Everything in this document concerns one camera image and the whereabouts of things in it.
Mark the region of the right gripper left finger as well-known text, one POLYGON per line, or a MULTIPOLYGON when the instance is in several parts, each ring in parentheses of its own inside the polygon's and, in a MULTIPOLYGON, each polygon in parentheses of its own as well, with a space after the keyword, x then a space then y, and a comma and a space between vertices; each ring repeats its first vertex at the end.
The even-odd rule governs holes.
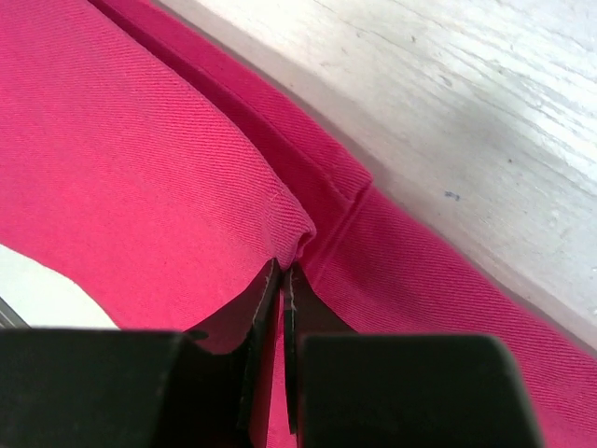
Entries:
POLYGON ((5 447, 263 447, 278 287, 270 259, 186 331, 33 329, 1 319, 5 447))

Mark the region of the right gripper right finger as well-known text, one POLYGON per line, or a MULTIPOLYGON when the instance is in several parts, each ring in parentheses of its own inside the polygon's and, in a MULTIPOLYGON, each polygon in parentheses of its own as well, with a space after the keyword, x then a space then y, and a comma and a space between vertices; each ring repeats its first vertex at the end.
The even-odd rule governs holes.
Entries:
POLYGON ((518 366, 480 334, 359 333, 297 264, 284 280, 285 392, 301 447, 541 447, 518 366))

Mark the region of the pink trousers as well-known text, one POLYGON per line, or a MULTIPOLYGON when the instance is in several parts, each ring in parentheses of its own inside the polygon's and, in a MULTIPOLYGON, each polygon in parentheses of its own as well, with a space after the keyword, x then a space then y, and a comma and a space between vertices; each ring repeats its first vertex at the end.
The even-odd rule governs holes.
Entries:
POLYGON ((596 443, 596 362, 392 204, 283 94, 147 1, 1 5, 1 281, 64 321, 185 329, 267 259, 366 332, 485 332, 550 447, 596 443))

